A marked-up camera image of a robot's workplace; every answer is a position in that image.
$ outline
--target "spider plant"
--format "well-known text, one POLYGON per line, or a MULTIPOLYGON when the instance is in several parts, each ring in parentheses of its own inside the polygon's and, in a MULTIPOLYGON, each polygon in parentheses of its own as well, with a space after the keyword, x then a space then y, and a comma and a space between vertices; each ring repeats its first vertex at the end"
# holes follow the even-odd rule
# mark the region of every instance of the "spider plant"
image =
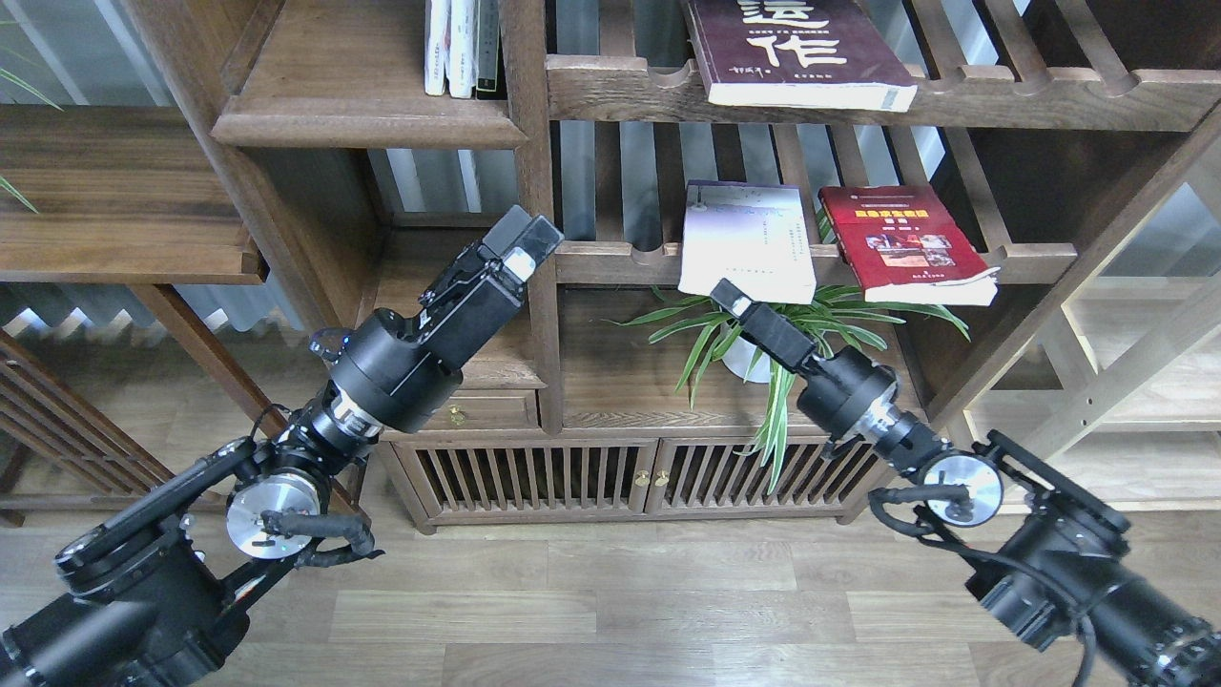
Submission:
MULTIPOLYGON (((17 23, 17 22, 0 22, 0 26, 4 26, 4 24, 15 24, 15 23, 17 23)), ((13 55, 17 55, 12 50, 5 49, 5 51, 6 52, 11 52, 13 55)), ((50 100, 50 98, 48 98, 46 95, 43 95, 42 90, 34 88, 26 79, 21 78, 20 76, 12 73, 11 71, 9 71, 9 70, 6 70, 4 67, 0 67, 0 79, 4 79, 6 82, 16 85, 17 88, 21 88, 26 93, 29 93, 34 98, 38 98, 39 100, 42 100, 43 103, 46 103, 48 105, 55 107, 56 110, 60 110, 60 111, 63 110, 62 107, 60 107, 59 105, 56 105, 55 103, 53 103, 50 100)), ((38 211, 38 207, 35 207, 33 203, 31 203, 24 195, 22 195, 21 190, 17 190, 17 187, 15 187, 12 183, 10 183, 9 179, 6 179, 2 174, 0 174, 0 188, 7 190, 9 194, 11 194, 13 198, 21 200, 21 203, 23 205, 26 205, 27 207, 29 207, 32 211, 34 211, 34 212, 38 211)))
MULTIPOLYGON (((724 359, 731 343, 742 333, 742 327, 733 316, 720 310, 712 298, 707 295, 689 295, 679 300, 665 300, 662 292, 653 288, 653 293, 665 304, 653 311, 646 312, 625 322, 615 322, 621 326, 639 326, 646 323, 662 323, 667 320, 685 314, 686 316, 664 323, 648 336, 650 343, 656 343, 680 331, 697 329, 691 354, 686 365, 679 375, 679 381, 674 386, 678 394, 687 387, 687 398, 691 408, 695 408, 696 394, 700 390, 700 382, 703 379, 708 366, 724 359)), ((924 305, 917 303, 869 303, 861 295, 861 289, 856 286, 819 286, 814 290, 814 298, 808 304, 769 303, 778 312, 789 318, 797 328, 810 334, 818 343, 818 355, 830 358, 835 349, 832 343, 835 338, 857 350, 871 347, 879 351, 886 349, 886 339, 878 333, 866 328, 862 323, 905 323, 906 320, 895 312, 921 314, 940 317, 952 323, 963 336, 967 334, 967 325, 945 305, 924 305)), ((756 350, 750 367, 753 369, 762 361, 763 351, 756 350)), ((772 466, 772 478, 768 484, 768 493, 775 491, 780 480, 780 471, 784 469, 784 449, 789 444, 789 392, 796 376, 785 371, 775 361, 768 361, 772 377, 768 382, 767 411, 763 423, 755 433, 750 447, 744 455, 758 454, 759 467, 772 466)))

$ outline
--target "silver metal disc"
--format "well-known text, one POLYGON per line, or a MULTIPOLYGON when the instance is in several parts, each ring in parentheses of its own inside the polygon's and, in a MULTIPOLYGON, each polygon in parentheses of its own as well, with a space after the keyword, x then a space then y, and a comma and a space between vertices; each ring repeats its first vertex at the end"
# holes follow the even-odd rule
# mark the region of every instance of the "silver metal disc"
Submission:
POLYGON ((263 511, 317 515, 317 492, 309 480, 281 473, 238 493, 230 505, 226 528, 234 547, 256 559, 291 556, 304 549, 310 538, 267 534, 263 531, 263 511))
POLYGON ((924 472, 924 484, 965 484, 971 494, 971 513, 951 508, 950 502, 928 502, 928 508, 945 522, 956 527, 983 525, 1000 510, 1005 488, 996 469, 969 454, 951 454, 930 464, 924 472))

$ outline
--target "book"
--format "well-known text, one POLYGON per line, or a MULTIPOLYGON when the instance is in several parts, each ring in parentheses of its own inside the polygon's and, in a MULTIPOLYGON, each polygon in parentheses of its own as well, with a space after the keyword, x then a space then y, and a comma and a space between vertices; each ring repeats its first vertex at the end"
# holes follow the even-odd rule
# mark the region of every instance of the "book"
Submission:
POLYGON ((839 237, 864 299, 988 305, 996 272, 976 253, 929 185, 828 185, 821 227, 839 237))
POLYGON ((708 101, 906 112, 916 81, 853 0, 684 0, 708 101))
POLYGON ((480 100, 507 96, 497 5, 497 0, 476 0, 475 6, 475 98, 480 100))
POLYGON ((757 300, 813 300, 814 266, 797 187, 687 183, 679 290, 708 295, 722 277, 757 300))
POLYGON ((475 0, 449 0, 451 98, 470 98, 475 89, 475 0))
POLYGON ((424 92, 443 95, 449 61, 449 0, 427 0, 424 7, 424 92))

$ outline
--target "wooden floor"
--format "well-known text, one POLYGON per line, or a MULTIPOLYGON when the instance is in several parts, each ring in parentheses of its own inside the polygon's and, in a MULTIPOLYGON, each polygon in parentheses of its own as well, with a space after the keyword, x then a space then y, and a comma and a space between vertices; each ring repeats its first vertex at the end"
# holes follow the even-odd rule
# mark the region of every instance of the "wooden floor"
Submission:
MULTIPOLYGON (((254 349, 241 355, 255 360, 254 349)), ((106 355, 94 351, 65 377, 100 406, 126 399, 134 411, 105 410, 167 465, 181 467, 247 426, 189 361, 156 351, 145 354, 148 365, 118 354, 101 361, 106 355), (172 377, 179 365, 188 366, 181 379, 172 377), (107 366, 120 382, 107 382, 107 366), (106 395, 111 401, 99 403, 106 395)), ((293 366, 321 367, 282 354, 266 362, 256 377, 277 400, 316 384, 291 384, 298 372, 317 372, 293 366)), ((899 541, 868 515, 849 527, 449 526, 424 537, 376 465, 363 505, 387 555, 292 574, 204 685, 1043 687, 1068 685, 1079 656, 1070 639, 1040 655, 1011 638, 962 589, 966 564, 899 541)), ((31 514, 26 527, 0 530, 0 627, 62 592, 51 556, 104 517, 31 514)), ((1221 514, 1132 520, 1131 567, 1221 622, 1221 514)), ((998 519, 974 539, 1000 542, 1018 523, 998 519)), ((194 534, 219 574, 241 561, 217 516, 201 516, 194 534)), ((1099 665, 1090 685, 1125 682, 1099 665)))

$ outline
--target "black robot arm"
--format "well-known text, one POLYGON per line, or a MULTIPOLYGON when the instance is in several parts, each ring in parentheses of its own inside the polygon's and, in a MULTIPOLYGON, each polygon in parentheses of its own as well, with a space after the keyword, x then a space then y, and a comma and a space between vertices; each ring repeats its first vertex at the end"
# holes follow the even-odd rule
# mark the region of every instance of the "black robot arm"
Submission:
POLYGON ((728 279, 712 298, 742 325, 742 336, 806 381, 797 408, 839 442, 866 441, 915 487, 877 489, 873 514, 922 544, 963 558, 974 575, 967 591, 1018 639, 1038 650, 1077 633, 1085 644, 1074 685, 1088 678, 1095 650, 1132 685, 1221 685, 1221 633, 1127 570, 1128 521, 1059 471, 999 432, 969 451, 938 437, 895 408, 893 371, 860 351, 818 356, 816 342, 728 279), (963 544, 950 527, 974 527, 1000 509, 1002 476, 1026 489, 1031 515, 999 552, 963 544), (891 516, 886 504, 921 503, 916 521, 891 516))
POLYGON ((560 238, 514 207, 441 272, 415 316, 379 309, 333 348, 315 337, 330 381, 278 437, 226 444, 56 556, 68 593, 0 633, 0 687, 189 685, 225 664, 247 611, 294 567, 380 554, 368 522, 326 513, 331 478, 363 464, 383 428, 429 420, 560 238), (187 511, 231 476, 226 525, 250 560, 217 578, 192 550, 187 511), (347 545, 319 550, 338 537, 347 545))

